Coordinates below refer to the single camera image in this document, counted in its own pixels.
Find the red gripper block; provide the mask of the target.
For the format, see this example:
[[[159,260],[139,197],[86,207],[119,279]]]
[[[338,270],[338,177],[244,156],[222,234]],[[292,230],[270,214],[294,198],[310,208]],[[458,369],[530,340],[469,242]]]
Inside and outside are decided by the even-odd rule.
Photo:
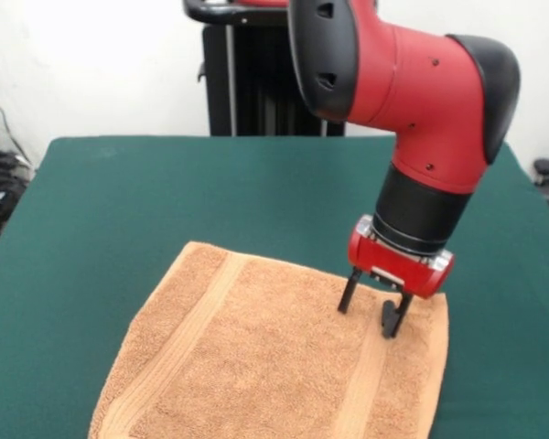
[[[351,234],[348,257],[355,267],[339,301],[338,311],[342,314],[348,312],[361,271],[403,292],[399,304],[392,300],[382,304],[381,325],[385,339],[397,336],[413,301],[412,294],[426,299],[437,293],[455,262],[454,254],[447,250],[432,257],[413,256],[397,251],[380,240],[364,237],[357,231]]]

